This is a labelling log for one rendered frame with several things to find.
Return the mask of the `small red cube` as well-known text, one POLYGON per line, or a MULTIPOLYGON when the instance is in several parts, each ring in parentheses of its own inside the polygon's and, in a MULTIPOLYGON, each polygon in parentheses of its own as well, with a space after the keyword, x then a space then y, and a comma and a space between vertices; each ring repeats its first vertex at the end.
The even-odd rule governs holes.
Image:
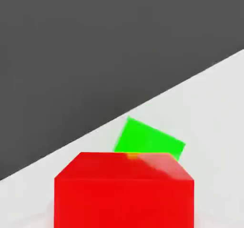
POLYGON ((54 228, 194 228, 194 180, 166 153, 79 153, 54 179, 54 228))

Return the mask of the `small green cube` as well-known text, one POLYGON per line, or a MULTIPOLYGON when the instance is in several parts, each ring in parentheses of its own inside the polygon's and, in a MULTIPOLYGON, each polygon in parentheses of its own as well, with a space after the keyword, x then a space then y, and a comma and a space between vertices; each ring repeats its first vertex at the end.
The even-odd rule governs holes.
POLYGON ((127 117, 114 152, 169 153, 179 160, 186 143, 132 117, 127 117))

